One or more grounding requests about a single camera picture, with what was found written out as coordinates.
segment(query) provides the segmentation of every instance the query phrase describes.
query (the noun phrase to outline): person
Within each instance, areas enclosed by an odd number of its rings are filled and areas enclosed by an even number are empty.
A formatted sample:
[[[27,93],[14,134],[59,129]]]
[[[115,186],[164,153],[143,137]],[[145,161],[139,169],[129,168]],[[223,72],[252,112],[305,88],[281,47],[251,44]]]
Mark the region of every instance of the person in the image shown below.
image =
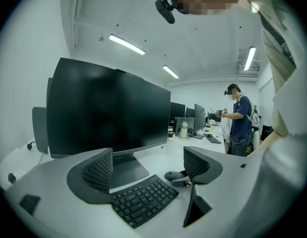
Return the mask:
[[[300,33],[295,14],[282,0],[171,0],[175,8],[183,14],[214,15],[240,4],[243,8],[255,8],[263,25],[262,40],[270,63],[275,87],[275,96],[282,93],[286,82],[298,64],[305,60],[305,46],[299,40]],[[288,130],[276,106],[273,109],[273,132],[260,144],[251,155],[266,151],[270,145],[288,135]]]
[[[236,100],[232,114],[222,113],[222,118],[232,120],[232,128],[229,143],[229,152],[236,156],[246,156],[247,148],[252,142],[251,117],[252,107],[247,96],[242,95],[241,89],[236,84],[230,84],[227,88],[229,100]]]

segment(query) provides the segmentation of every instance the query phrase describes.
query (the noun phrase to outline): keyboard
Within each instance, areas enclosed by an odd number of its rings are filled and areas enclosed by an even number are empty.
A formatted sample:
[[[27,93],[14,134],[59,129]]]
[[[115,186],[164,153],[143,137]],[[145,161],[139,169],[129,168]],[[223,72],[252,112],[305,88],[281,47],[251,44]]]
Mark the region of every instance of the keyboard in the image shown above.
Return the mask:
[[[209,142],[214,143],[214,144],[221,144],[221,142],[218,141],[215,137],[213,136],[208,137],[206,133],[204,133],[203,135],[209,140]]]
[[[179,193],[154,175],[111,195],[114,211],[137,228],[160,213]]]

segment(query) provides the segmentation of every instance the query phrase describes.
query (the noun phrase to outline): ceiling light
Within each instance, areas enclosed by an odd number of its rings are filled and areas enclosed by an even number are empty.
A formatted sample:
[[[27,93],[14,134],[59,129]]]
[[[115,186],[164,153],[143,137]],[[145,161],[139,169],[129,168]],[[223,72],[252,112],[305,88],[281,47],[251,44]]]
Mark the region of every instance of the ceiling light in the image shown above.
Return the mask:
[[[179,78],[172,70],[170,70],[169,68],[168,68],[168,66],[164,66],[164,67],[162,67],[162,68],[164,68],[166,71],[168,71],[172,76],[174,76],[175,78]]]
[[[259,11],[259,6],[256,3],[252,2],[252,12],[257,13],[258,11]]]
[[[115,41],[115,42],[117,42],[117,43],[119,43],[119,44],[121,44],[121,45],[124,45],[125,47],[128,47],[128,48],[130,48],[131,50],[133,50],[133,51],[135,51],[135,52],[137,52],[137,53],[139,53],[139,54],[141,54],[141,55],[143,55],[143,54],[146,53],[144,50],[138,49],[138,48],[135,47],[134,45],[132,45],[132,44],[130,44],[130,43],[124,41],[124,40],[121,39],[121,38],[118,38],[118,37],[115,36],[115,35],[112,35],[112,34],[111,34],[111,35],[109,36],[109,39],[112,40],[112,41]]]
[[[244,70],[248,70],[249,67],[251,66],[251,63],[252,63],[254,55],[255,55],[255,51],[256,51],[255,47],[249,48],[249,55],[248,55],[247,62],[246,62]]]

